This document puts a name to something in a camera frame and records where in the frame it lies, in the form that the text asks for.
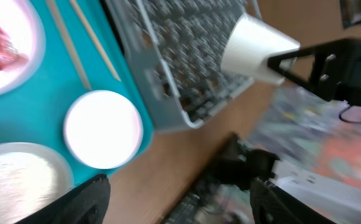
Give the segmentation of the white cup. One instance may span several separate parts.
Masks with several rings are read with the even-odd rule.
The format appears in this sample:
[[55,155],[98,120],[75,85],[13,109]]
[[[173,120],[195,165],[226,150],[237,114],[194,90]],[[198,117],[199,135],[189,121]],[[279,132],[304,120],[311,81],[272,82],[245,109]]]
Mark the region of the white cup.
[[220,69],[230,75],[279,86],[285,78],[267,66],[268,59],[300,47],[301,44],[290,36],[244,13],[227,40]]

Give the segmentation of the pink-white bowl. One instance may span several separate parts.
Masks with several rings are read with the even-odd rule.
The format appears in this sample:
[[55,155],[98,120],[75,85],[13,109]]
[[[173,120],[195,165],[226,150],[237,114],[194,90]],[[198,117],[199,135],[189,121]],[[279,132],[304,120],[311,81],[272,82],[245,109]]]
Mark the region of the pink-white bowl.
[[109,90],[94,90],[77,98],[63,122],[68,150],[96,169],[125,165],[136,155],[143,135],[143,121],[134,104]]

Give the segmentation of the grey bowl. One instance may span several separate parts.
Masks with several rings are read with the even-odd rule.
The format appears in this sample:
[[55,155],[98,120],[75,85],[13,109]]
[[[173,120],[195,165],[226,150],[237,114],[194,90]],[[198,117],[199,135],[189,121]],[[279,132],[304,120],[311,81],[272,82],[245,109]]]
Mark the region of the grey bowl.
[[0,223],[16,223],[73,188],[67,161],[29,142],[0,144]]

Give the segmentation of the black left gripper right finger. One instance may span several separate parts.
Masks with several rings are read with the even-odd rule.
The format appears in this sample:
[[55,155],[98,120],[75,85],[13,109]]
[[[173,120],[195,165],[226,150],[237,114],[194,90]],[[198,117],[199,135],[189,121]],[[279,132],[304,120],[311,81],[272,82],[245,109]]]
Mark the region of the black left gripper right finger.
[[335,224],[271,182],[250,184],[255,224]]

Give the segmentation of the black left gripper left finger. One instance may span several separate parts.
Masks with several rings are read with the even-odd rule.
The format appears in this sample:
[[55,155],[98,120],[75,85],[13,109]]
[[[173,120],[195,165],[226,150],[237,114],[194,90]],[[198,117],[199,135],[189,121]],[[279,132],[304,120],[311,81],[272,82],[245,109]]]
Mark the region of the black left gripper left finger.
[[107,176],[98,174],[16,224],[102,224],[110,192]]

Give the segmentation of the wooden chopstick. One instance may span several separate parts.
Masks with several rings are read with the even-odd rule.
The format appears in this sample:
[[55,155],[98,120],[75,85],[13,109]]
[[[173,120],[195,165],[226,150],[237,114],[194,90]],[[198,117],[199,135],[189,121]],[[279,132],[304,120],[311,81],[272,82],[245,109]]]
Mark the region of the wooden chopstick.
[[111,75],[114,79],[121,81],[120,76],[118,75],[118,72],[116,71],[114,65],[112,64],[108,54],[105,51],[105,48],[102,46],[99,38],[97,37],[95,31],[93,30],[93,27],[90,25],[86,15],[82,11],[80,5],[77,3],[77,0],[70,0],[70,4],[72,5],[76,15],[80,19],[82,25],[84,26],[86,32],[90,36],[95,48],[97,49],[98,53],[100,54],[101,58],[103,59],[105,65],[108,67]]
[[46,3],[84,89],[91,91],[91,84],[87,77],[82,61],[75,48],[71,35],[60,13],[56,0],[46,0]]

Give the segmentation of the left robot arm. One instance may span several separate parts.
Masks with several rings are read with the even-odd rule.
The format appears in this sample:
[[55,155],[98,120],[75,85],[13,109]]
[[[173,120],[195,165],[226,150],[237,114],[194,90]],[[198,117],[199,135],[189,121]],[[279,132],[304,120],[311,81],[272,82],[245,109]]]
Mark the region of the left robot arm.
[[[246,218],[226,210],[229,199],[213,204],[219,188],[230,186],[249,191],[255,223],[330,223],[330,219],[270,182],[278,161],[276,154],[251,148],[232,134],[162,222],[198,223],[198,215],[204,215],[220,218],[222,223],[246,223]],[[97,174],[20,223],[102,223],[109,199],[109,180],[105,174]]]

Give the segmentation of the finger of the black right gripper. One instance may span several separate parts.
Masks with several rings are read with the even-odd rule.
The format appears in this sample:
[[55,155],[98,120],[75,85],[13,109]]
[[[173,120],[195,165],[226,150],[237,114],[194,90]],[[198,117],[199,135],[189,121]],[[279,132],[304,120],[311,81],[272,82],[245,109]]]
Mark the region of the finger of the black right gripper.
[[354,52],[354,39],[314,45],[268,59],[268,67],[326,101],[347,101],[345,71]]

